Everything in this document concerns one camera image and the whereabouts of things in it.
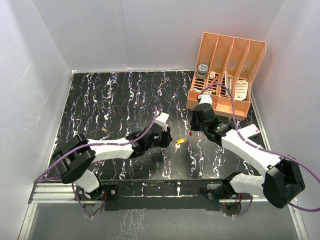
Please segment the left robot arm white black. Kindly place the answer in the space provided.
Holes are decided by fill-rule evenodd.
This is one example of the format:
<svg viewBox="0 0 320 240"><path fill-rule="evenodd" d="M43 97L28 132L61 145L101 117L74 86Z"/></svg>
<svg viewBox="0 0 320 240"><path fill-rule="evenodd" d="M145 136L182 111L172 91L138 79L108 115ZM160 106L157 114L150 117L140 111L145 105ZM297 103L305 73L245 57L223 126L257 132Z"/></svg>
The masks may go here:
<svg viewBox="0 0 320 240"><path fill-rule="evenodd" d="M135 131L120 139L106 140L104 145L95 145L96 140L78 134L53 153L52 163L62 183L75 184L91 200L103 195L103 184L89 170L95 162L113 159L133 159L152 148L167 148L172 142L171 128L154 123L150 129Z"/></svg>

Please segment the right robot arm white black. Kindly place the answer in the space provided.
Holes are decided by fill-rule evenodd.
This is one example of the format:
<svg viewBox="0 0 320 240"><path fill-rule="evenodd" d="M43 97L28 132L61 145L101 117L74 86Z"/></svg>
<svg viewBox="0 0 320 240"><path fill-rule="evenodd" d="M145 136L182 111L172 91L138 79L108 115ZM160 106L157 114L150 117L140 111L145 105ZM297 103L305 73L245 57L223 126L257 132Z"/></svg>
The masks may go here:
<svg viewBox="0 0 320 240"><path fill-rule="evenodd" d="M203 132L208 140L229 150L253 166L259 175L233 172L218 187L209 190L218 199L235 198L239 194L265 197L274 207L282 209L306 188L300 167L287 156L266 152L240 131L233 122L221 122L208 103L192 111L192 131Z"/></svg>

